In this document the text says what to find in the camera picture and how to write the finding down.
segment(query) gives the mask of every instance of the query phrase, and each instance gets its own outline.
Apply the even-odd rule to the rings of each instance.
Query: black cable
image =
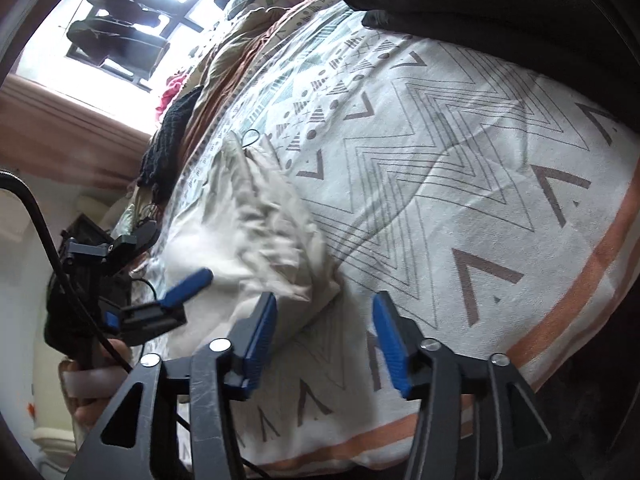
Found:
[[[248,134],[249,132],[255,132],[258,136],[255,137],[255,139],[252,140],[251,142],[249,142],[248,144],[245,144],[244,143],[244,138],[246,137],[246,134]],[[260,132],[258,130],[256,130],[255,128],[249,128],[247,131],[245,131],[244,134],[242,134],[242,139],[240,141],[240,143],[242,144],[242,149],[244,150],[245,148],[248,148],[252,144],[255,144],[256,142],[258,142],[258,140],[260,140]]]
[[[268,475],[267,472],[265,472],[263,469],[260,469],[257,465],[252,464],[251,462],[249,462],[248,460],[245,460],[244,458],[242,459],[242,463],[247,466],[251,471],[253,471],[254,473],[257,473],[258,475],[260,475],[262,478],[267,478],[267,479],[271,479],[271,477]]]
[[[154,286],[151,285],[151,282],[149,280],[145,280],[144,278],[132,278],[131,281],[145,283],[145,285],[151,289],[151,292],[154,295],[154,301],[158,301],[158,293],[156,292]]]
[[[60,263],[60,259],[58,257],[58,251],[53,243],[51,235],[49,234],[49,229],[47,228],[47,223],[45,222],[44,217],[42,216],[42,212],[38,207],[38,203],[36,199],[32,195],[31,191],[27,187],[27,185],[21,181],[14,174],[9,173],[5,170],[0,170],[0,189],[5,189],[20,199],[20,202],[24,205],[27,213],[29,214],[31,221],[36,229],[38,237],[40,238],[40,242],[42,243],[42,247],[44,248],[45,254],[47,255],[47,259],[51,264],[53,272],[55,273],[62,289],[65,292],[66,298],[71,304],[73,310],[76,312],[76,315],[82,319],[85,323],[87,323],[89,329],[94,333],[100,344],[104,347],[104,349],[109,353],[109,355],[113,358],[113,360],[119,364],[124,370],[129,373],[132,368],[129,363],[127,363],[126,359],[122,357],[118,351],[113,347],[113,345],[109,342],[109,340],[105,337],[105,335],[100,331],[100,327],[94,321],[94,318],[91,317],[88,310],[80,301],[80,298],[76,294],[73,286],[71,285],[71,281],[65,273],[65,270],[62,267],[62,263]],[[147,282],[142,278],[137,278],[137,280]],[[156,294],[153,286],[147,282],[147,284],[152,288],[154,295]],[[177,415],[178,423],[187,431],[191,431],[191,427],[189,423],[184,420],[180,415]],[[242,463],[245,464],[249,469],[257,473],[263,478],[269,479],[270,476],[267,475],[262,469],[258,466],[252,464],[248,460],[242,459]]]

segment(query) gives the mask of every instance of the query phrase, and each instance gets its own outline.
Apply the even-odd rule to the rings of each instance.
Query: bed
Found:
[[[418,406],[386,373],[378,290],[458,353],[507,353],[537,389],[638,275],[637,136],[545,76],[361,20],[308,0],[274,26],[183,169],[145,271],[160,294],[171,285],[172,226],[204,200],[224,139],[268,139],[342,289],[233,405],[242,455],[273,474],[408,455]],[[169,337],[145,352],[167,356]]]

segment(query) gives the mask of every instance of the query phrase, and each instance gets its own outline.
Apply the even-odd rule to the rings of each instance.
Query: metal screw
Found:
[[[145,354],[140,359],[140,364],[146,368],[152,368],[160,362],[160,356],[158,354]]]
[[[214,339],[211,343],[209,343],[209,349],[212,352],[224,352],[225,350],[229,350],[231,348],[231,341],[229,339],[224,339],[223,337],[220,339]]]
[[[423,350],[428,350],[429,352],[435,352],[436,350],[440,350],[440,348],[442,348],[442,343],[435,339],[427,338],[420,343],[420,348],[422,348]]]
[[[509,358],[505,354],[492,355],[491,362],[496,366],[506,366],[511,363],[511,361],[509,361]]]

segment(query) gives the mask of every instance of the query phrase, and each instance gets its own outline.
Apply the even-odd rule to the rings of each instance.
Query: window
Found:
[[[194,47],[205,43],[222,17],[213,0],[178,0],[181,12],[160,16],[160,25],[135,28],[162,36],[170,47],[149,80],[142,80],[112,60],[96,67],[67,38],[68,26],[88,16],[108,13],[87,0],[62,0],[25,47],[16,73],[66,94],[139,130],[156,129],[154,109],[167,79],[188,62]]]

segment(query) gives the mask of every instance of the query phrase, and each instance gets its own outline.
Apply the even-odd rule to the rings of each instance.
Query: geometric pattern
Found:
[[[393,390],[373,293],[387,290],[457,352],[508,350],[575,281],[640,153],[615,117],[562,85],[470,48],[365,29],[336,1],[302,6],[308,23],[292,18],[303,25],[254,62],[164,217],[198,199],[222,136],[273,133],[342,285],[232,407],[242,454],[289,472],[408,452],[410,423],[404,437],[383,429],[416,407]],[[523,369],[528,380],[543,361]]]

